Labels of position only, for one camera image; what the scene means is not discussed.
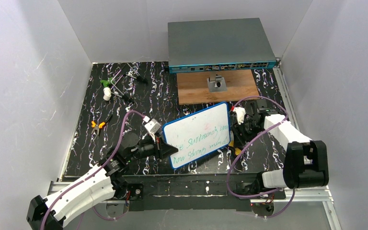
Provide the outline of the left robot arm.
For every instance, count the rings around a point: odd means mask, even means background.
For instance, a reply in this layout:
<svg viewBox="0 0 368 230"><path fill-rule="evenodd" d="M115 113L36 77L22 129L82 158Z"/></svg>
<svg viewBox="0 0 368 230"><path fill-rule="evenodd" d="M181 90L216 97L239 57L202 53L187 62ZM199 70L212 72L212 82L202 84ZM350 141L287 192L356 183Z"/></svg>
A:
<svg viewBox="0 0 368 230"><path fill-rule="evenodd" d="M140 139L137 134L124 134L117 146L87 173L68 186L46 197L30 201L26 220L34 230L62 230L77 216L98 203L111 199L128 201L139 186L129 187L123 175L132 158L155 156L162 160L178 152L157 133L155 138Z"/></svg>

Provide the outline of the grey network switch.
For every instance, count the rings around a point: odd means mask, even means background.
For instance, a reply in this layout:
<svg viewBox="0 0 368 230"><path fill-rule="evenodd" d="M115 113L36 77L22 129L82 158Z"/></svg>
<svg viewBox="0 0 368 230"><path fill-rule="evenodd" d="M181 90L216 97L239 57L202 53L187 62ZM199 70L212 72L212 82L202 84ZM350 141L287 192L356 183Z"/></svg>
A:
<svg viewBox="0 0 368 230"><path fill-rule="evenodd" d="M273 68L259 18L168 23L170 73Z"/></svg>

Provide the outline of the orange handled pliers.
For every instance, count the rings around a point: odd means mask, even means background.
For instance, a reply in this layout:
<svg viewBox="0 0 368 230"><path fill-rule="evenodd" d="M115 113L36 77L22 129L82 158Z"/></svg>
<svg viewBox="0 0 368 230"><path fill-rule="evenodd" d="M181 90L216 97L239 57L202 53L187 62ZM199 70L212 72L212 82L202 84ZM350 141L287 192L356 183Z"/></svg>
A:
<svg viewBox="0 0 368 230"><path fill-rule="evenodd" d="M105 121L102 121L100 123L96 123L95 121L91 121L91 128L92 128L92 132L91 135L99 135L100 134L100 130L103 129L108 123L109 121L112 119L113 115L109 115Z"/></svg>

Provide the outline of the grey metal bracket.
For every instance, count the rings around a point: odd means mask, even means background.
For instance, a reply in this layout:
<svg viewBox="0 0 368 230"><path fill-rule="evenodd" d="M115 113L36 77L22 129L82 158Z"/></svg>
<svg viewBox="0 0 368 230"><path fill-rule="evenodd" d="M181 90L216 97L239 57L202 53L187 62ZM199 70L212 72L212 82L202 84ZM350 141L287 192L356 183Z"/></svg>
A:
<svg viewBox="0 0 368 230"><path fill-rule="evenodd" d="M207 86L210 92L225 92L227 86L224 77L216 73L211 73L207 78Z"/></svg>

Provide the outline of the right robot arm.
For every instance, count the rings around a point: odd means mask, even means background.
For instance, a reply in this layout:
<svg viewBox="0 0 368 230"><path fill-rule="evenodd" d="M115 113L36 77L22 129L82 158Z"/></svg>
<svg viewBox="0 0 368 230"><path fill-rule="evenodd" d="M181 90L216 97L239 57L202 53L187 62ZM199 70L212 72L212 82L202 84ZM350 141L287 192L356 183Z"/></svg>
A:
<svg viewBox="0 0 368 230"><path fill-rule="evenodd" d="M252 198L281 188L326 186L329 182L327 147L298 131L283 109L267 105L266 99L251 103L251 113L235 105L230 111L233 147L245 152L253 140L271 134L286 151L282 169L259 172L255 181L229 192L238 198Z"/></svg>

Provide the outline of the aluminium frame rail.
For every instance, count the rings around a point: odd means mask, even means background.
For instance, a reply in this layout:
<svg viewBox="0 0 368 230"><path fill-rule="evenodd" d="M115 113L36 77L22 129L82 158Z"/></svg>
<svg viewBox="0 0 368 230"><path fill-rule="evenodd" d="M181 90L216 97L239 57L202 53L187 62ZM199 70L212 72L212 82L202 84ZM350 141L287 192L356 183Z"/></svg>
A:
<svg viewBox="0 0 368 230"><path fill-rule="evenodd" d="M258 203L265 201L279 212L290 200L294 203L320 203L332 230L341 229L334 200L328 187L302 188L292 192L283 189L274 197L239 199L226 192L223 176L212 180L205 175L191 177L128 177L134 196L129 200L131 212L148 210L208 210L227 209L256 212Z"/></svg>

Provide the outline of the blue framed whiteboard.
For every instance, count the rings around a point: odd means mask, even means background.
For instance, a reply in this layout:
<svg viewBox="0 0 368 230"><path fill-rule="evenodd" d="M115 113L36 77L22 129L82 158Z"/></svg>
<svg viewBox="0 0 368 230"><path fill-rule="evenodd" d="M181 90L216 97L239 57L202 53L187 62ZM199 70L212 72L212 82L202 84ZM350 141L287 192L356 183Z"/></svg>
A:
<svg viewBox="0 0 368 230"><path fill-rule="evenodd" d="M171 167L178 169L230 143L228 104L221 102L171 121L163 125L162 133L178 149L170 156Z"/></svg>

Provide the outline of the yellow bone-shaped eraser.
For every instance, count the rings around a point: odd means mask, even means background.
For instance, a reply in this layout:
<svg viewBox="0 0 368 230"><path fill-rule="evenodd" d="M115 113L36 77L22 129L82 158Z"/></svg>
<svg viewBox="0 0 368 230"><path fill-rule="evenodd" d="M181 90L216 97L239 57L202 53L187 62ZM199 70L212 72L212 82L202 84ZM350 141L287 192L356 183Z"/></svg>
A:
<svg viewBox="0 0 368 230"><path fill-rule="evenodd" d="M234 142L233 141L231 141L229 143L228 148L229 148L229 150L230 150L230 152L231 152L231 154L232 154L232 156L234 158L236 158L242 152L241 149L239 149L239 148L237 148L237 147L234 146Z"/></svg>

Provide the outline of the green plastic piece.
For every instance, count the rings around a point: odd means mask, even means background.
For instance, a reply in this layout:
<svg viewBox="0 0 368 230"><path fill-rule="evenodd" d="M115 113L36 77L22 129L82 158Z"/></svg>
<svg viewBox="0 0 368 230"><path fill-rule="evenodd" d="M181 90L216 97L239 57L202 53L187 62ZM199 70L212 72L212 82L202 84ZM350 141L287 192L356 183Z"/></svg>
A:
<svg viewBox="0 0 368 230"><path fill-rule="evenodd" d="M115 82L113 78L108 78L107 80L100 80L100 83L103 85L103 87L110 88L114 85Z"/></svg>

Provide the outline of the white plastic pipe piece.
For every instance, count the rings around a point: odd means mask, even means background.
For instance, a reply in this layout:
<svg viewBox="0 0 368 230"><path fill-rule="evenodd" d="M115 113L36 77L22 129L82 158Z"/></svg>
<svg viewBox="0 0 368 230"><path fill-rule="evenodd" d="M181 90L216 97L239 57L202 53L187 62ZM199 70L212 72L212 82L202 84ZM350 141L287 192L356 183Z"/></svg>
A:
<svg viewBox="0 0 368 230"><path fill-rule="evenodd" d="M111 91L111 89L109 88L109 87L104 87L103 88L103 99L105 100L105 101L110 101L110 99L111 99L111 96L112 96L112 91Z"/></svg>

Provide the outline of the wooden board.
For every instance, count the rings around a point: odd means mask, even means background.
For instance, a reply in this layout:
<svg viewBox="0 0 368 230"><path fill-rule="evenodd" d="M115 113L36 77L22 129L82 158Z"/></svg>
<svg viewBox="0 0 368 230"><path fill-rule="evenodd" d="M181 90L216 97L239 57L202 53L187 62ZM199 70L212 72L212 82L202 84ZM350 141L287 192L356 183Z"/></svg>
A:
<svg viewBox="0 0 368 230"><path fill-rule="evenodd" d="M178 73L176 77L180 105L238 101L259 95L250 69Z"/></svg>

